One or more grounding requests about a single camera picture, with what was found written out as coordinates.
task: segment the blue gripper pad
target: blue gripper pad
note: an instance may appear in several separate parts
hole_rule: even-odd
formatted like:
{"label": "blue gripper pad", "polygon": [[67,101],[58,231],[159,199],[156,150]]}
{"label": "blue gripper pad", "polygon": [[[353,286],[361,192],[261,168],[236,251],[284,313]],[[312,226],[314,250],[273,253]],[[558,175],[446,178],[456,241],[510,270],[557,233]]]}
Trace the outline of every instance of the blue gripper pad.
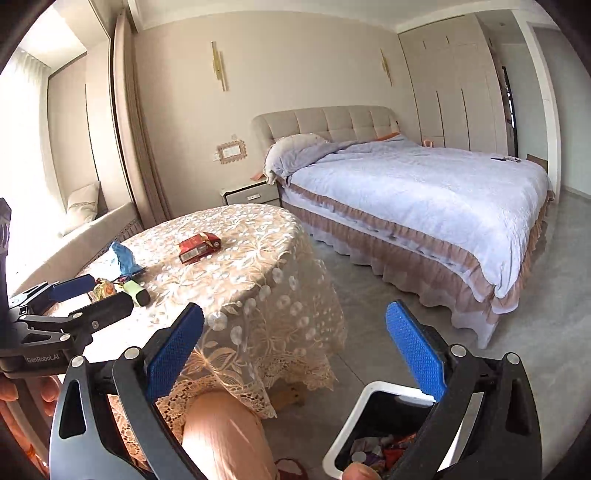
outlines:
{"label": "blue gripper pad", "polygon": [[404,305],[393,302],[386,309],[386,328],[400,350],[423,393],[440,401],[446,390],[443,363]]}
{"label": "blue gripper pad", "polygon": [[96,281],[92,275],[82,275],[53,285],[49,298],[53,301],[66,301],[89,292],[95,285]]}
{"label": "blue gripper pad", "polygon": [[145,396],[149,401],[155,402],[170,393],[187,358],[201,337],[203,321],[203,310],[200,306],[192,304],[170,327],[172,333],[147,368],[148,387]]}

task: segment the ruffled bed skirt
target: ruffled bed skirt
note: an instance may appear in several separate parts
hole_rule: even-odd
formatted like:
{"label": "ruffled bed skirt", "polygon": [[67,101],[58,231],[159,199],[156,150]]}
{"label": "ruffled bed skirt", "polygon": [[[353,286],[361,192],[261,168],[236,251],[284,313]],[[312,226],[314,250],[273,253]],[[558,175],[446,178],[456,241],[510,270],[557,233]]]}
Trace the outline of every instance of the ruffled bed skirt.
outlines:
{"label": "ruffled bed skirt", "polygon": [[[518,286],[513,290],[511,310],[517,308],[518,293],[530,274],[531,254],[540,236],[546,204],[547,202],[530,232]],[[484,301],[479,301],[471,286],[436,260],[285,201],[284,207],[302,221],[314,239],[331,245],[342,255],[350,256],[352,263],[370,265],[374,274],[381,275],[384,281],[395,285],[399,290],[418,294],[421,304],[426,307],[449,308],[452,312],[453,326],[474,330],[478,336],[478,348],[487,347],[499,320],[499,313],[494,311],[498,311],[499,299],[494,297],[493,292]]]}

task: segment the wardrobe door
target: wardrobe door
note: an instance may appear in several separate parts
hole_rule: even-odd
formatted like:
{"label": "wardrobe door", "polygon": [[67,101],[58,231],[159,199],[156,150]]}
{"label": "wardrobe door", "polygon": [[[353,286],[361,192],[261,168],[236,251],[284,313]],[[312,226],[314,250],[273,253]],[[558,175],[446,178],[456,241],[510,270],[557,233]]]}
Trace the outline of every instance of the wardrobe door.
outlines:
{"label": "wardrobe door", "polygon": [[447,148],[469,150],[466,111],[462,90],[456,79],[453,53],[443,48],[431,57],[433,79],[441,110],[443,137]]}
{"label": "wardrobe door", "polygon": [[469,148],[476,152],[496,153],[495,115],[478,47],[475,44],[455,47],[453,60],[466,106]]}
{"label": "wardrobe door", "polygon": [[413,82],[414,96],[417,101],[421,136],[423,138],[443,137],[437,88],[433,82],[435,71],[430,61],[430,55],[423,50],[420,54],[407,57],[407,63]]}

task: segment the nightstand drawer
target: nightstand drawer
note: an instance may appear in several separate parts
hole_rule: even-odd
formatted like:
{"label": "nightstand drawer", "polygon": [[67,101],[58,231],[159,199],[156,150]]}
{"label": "nightstand drawer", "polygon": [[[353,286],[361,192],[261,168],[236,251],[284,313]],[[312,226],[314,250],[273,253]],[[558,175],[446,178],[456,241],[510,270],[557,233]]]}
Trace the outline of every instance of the nightstand drawer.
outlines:
{"label": "nightstand drawer", "polygon": [[228,205],[236,203],[269,203],[279,199],[279,192],[276,185],[262,183],[238,192],[228,192],[224,197]]}

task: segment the nightstand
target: nightstand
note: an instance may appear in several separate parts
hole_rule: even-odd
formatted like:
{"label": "nightstand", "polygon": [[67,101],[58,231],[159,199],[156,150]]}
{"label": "nightstand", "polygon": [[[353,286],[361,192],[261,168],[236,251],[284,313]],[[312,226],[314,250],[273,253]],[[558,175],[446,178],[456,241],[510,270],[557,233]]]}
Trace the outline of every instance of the nightstand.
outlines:
{"label": "nightstand", "polygon": [[237,203],[266,203],[282,206],[277,185],[269,185],[265,180],[252,181],[236,188],[222,189],[220,195],[226,205]]}

